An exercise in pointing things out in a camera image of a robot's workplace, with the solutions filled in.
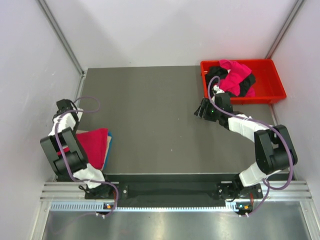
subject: gray tabletop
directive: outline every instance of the gray tabletop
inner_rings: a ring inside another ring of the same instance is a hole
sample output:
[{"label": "gray tabletop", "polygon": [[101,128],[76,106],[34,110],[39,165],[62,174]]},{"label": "gray tabletop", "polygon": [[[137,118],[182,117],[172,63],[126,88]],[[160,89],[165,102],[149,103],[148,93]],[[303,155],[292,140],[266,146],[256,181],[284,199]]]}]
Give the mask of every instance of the gray tabletop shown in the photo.
[{"label": "gray tabletop", "polygon": [[[113,135],[106,173],[238,173],[255,161],[248,139],[194,116],[204,95],[199,66],[90,68],[82,95],[101,109],[84,114],[79,129]],[[268,105],[234,110],[273,123]]]}]

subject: metal corner post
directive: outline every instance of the metal corner post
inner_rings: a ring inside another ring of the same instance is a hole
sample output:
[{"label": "metal corner post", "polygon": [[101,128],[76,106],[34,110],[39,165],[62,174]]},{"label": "metal corner post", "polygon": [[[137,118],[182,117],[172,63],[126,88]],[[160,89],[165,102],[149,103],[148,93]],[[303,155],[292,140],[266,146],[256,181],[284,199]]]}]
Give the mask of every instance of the metal corner post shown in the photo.
[{"label": "metal corner post", "polygon": [[52,26],[56,36],[58,37],[59,41],[61,42],[64,50],[66,51],[66,53],[68,54],[68,56],[70,57],[72,63],[74,64],[76,70],[79,72],[79,74],[81,76],[84,75],[84,70],[81,67],[78,59],[76,58],[74,52],[72,51],[66,37],[64,36],[62,30],[60,29],[55,17],[53,16],[46,0],[36,0],[37,3],[39,4],[39,7],[41,8],[41,10],[43,11],[45,17],[47,18],[48,22],[50,23],[50,25]]},{"label": "metal corner post", "polygon": [[306,0],[296,0],[265,58],[271,59]]}]

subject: pink cloth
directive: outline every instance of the pink cloth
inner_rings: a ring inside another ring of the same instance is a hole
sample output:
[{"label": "pink cloth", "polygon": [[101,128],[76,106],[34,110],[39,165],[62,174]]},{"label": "pink cloth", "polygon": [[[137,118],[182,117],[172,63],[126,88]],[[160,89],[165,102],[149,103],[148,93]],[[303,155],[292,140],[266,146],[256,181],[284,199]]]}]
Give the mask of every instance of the pink cloth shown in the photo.
[{"label": "pink cloth", "polygon": [[[220,67],[230,70],[229,74],[226,76],[225,79],[222,79],[220,82],[220,89],[225,92],[231,92],[236,96],[240,94],[240,87],[239,83],[241,83],[246,77],[251,74],[251,69],[248,68],[246,65],[240,64],[236,61],[230,61],[222,59],[219,61]],[[246,97],[254,97],[255,90],[250,87]]]}]

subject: white wall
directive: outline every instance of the white wall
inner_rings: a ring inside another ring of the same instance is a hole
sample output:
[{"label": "white wall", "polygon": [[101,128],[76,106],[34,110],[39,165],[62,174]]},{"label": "white wall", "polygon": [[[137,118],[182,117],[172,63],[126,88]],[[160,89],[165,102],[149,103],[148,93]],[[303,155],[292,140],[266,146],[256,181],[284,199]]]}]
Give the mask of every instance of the white wall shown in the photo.
[{"label": "white wall", "polygon": [[84,68],[264,58],[294,0],[47,0]]},{"label": "white wall", "polygon": [[0,238],[25,240],[53,175],[40,139],[80,76],[35,0],[1,1],[0,12]]},{"label": "white wall", "polygon": [[296,172],[320,213],[320,1],[307,0],[272,58],[287,99],[275,105],[298,154]]}]

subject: purple cable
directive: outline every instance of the purple cable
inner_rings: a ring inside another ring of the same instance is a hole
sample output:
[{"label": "purple cable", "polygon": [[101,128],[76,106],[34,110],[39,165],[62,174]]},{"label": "purple cable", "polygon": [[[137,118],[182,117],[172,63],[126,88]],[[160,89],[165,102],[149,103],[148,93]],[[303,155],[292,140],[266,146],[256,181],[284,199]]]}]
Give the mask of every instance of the purple cable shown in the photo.
[{"label": "purple cable", "polygon": [[[55,127],[54,127],[55,140],[56,140],[56,142],[57,142],[57,144],[58,144],[58,146],[59,146],[59,150],[60,150],[60,152],[61,152],[61,155],[62,155],[64,164],[65,164],[66,169],[67,169],[67,172],[68,172],[70,178],[71,178],[74,182],[87,182],[87,181],[90,181],[90,182],[92,182],[92,183],[106,184],[106,185],[109,185],[109,186],[111,186],[111,187],[114,188],[114,190],[115,190],[114,205],[113,205],[112,209],[110,210],[110,212],[108,212],[108,213],[105,215],[105,217],[108,217],[108,216],[110,216],[110,215],[113,213],[113,211],[114,211],[114,210],[116,209],[116,207],[117,207],[117,203],[118,203],[118,199],[119,199],[119,191],[118,191],[118,188],[117,188],[114,184],[112,184],[111,182],[107,182],[107,181],[96,181],[96,180],[92,180],[92,179],[83,179],[83,180],[76,179],[76,178],[73,176],[73,174],[72,174],[72,171],[71,171],[70,166],[69,166],[68,161],[67,161],[67,157],[66,157],[64,148],[63,148],[63,146],[62,146],[62,144],[61,144],[61,142],[60,142],[60,140],[59,140],[59,136],[58,136],[59,120],[62,119],[62,117],[65,116],[66,114],[69,114],[69,113],[78,113],[78,112],[82,112],[82,113],[96,113],[96,112],[98,112],[98,111],[100,110],[100,105],[101,105],[101,104],[100,104],[100,101],[99,101],[97,98],[95,98],[95,97],[93,97],[93,96],[82,96],[82,97],[77,98],[77,99],[74,101],[74,103],[77,102],[77,101],[80,100],[80,99],[94,99],[94,100],[96,100],[96,102],[98,103],[98,108],[97,108],[96,110],[68,110],[68,111],[64,112],[63,114],[61,114],[61,115],[59,116],[59,118],[58,118],[58,121],[57,121]],[[60,230],[57,231],[57,232],[54,232],[53,229],[52,229],[52,226],[51,226],[52,233],[53,233],[53,234],[59,234],[59,233],[61,233],[64,229],[66,229],[66,227],[68,227],[70,224],[74,223],[74,222],[77,221],[78,219],[80,219],[80,218],[82,218],[82,217],[84,217],[84,216],[87,216],[87,215],[95,215],[95,214],[96,214],[95,212],[87,212],[87,213],[85,213],[85,214],[83,214],[83,215],[80,215],[80,216],[76,217],[74,220],[72,220],[70,223],[68,223],[64,228],[60,229]]]},{"label": "purple cable", "polygon": [[263,179],[263,183],[267,186],[267,191],[266,191],[266,194],[264,196],[264,198],[261,200],[261,202],[259,203],[259,205],[251,212],[248,214],[248,216],[252,215],[254,212],[256,212],[260,207],[261,205],[265,202],[265,200],[267,199],[268,197],[268,194],[269,194],[269,191],[270,189],[273,189],[273,190],[283,190],[285,189],[286,187],[289,186],[291,180],[292,180],[292,177],[293,177],[293,174],[294,174],[294,164],[293,164],[293,160],[292,160],[292,156],[291,156],[291,153],[290,153],[290,150],[289,150],[289,147],[284,139],[283,136],[281,136],[281,134],[274,128],[272,127],[271,125],[263,122],[263,121],[260,121],[260,120],[255,120],[253,118],[245,118],[245,117],[241,117],[241,116],[238,116],[238,115],[234,115],[230,112],[227,112],[221,108],[219,108],[214,101],[212,101],[212,97],[210,96],[210,89],[211,89],[211,84],[212,82],[215,80],[215,79],[218,79],[218,83],[217,83],[217,86],[219,87],[220,85],[220,77],[219,76],[214,76],[209,84],[208,84],[208,87],[207,87],[207,92],[208,92],[208,96],[209,96],[209,100],[211,102],[211,104],[217,109],[219,110],[220,112],[222,112],[223,114],[226,114],[230,117],[234,117],[234,118],[238,118],[238,119],[241,119],[241,120],[246,120],[246,121],[251,121],[251,122],[254,122],[254,123],[259,123],[259,124],[262,124],[264,125],[265,127],[269,128],[270,130],[272,130],[276,135],[277,137],[281,140],[283,146],[284,146],[284,149],[285,149],[285,152],[286,154],[288,155],[288,159],[289,159],[289,176],[288,176],[288,180],[286,181],[286,183],[281,186],[281,187],[274,187],[274,186],[270,186],[270,183],[268,182],[267,179]]}]

